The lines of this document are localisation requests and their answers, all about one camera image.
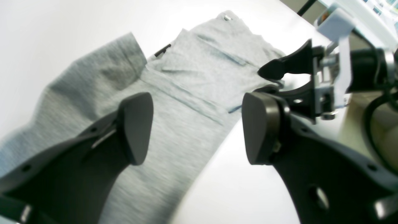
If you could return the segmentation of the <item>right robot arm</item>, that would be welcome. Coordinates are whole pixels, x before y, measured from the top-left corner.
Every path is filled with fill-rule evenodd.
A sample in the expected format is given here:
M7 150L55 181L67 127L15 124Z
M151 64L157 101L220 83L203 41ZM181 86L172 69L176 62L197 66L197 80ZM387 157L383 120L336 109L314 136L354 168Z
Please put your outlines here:
M310 81L291 91L276 92L299 116L316 123L316 118L333 120L337 109L347 106L348 93L364 96L379 93L362 113L362 130L373 155L397 173L397 140L382 143L374 139L375 129L391 123L397 126L397 52L377 48L357 30L350 14L332 5L315 21L317 32L328 38L328 46L313 46L309 39L290 55L263 65L258 75L280 81L285 74L308 74Z

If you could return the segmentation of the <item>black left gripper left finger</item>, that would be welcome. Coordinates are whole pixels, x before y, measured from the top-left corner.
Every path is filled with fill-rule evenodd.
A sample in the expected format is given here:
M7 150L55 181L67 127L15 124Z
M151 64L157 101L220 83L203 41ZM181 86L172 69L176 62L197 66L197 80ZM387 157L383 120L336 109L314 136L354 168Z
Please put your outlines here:
M1 178L1 217L19 224L97 224L118 176L146 158L153 99L141 92L75 138Z

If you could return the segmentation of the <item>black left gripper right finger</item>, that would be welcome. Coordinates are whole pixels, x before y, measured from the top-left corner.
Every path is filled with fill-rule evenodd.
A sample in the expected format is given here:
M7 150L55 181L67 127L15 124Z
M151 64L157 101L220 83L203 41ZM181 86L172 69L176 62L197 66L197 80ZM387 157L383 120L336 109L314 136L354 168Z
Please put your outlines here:
M242 118L250 164L277 170L300 223L397 223L397 176L385 167L314 133L282 98L246 93Z

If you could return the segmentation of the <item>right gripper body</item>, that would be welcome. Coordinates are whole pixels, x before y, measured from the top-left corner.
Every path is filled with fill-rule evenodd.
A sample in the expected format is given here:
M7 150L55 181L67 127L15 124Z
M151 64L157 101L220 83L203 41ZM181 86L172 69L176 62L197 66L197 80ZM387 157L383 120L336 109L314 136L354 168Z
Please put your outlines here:
M397 110L396 54L370 43L342 8L328 8L314 25L331 41L313 64L315 112L334 119L336 109L347 105L346 93L372 91L380 91L383 102Z

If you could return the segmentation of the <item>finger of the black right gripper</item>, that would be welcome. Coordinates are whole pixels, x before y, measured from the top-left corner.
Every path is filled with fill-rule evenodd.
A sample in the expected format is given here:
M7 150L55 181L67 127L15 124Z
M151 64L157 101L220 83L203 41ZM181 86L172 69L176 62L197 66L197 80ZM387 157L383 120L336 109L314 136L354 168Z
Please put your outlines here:
M313 75L312 39L308 39L298 50L290 55L273 59L263 65L258 75L267 80L281 80L285 74Z
M316 124L315 93L313 84L305 84L290 91L280 91L274 85L266 85L255 89L254 92L264 92L284 99L290 110L300 117L308 119L312 124Z

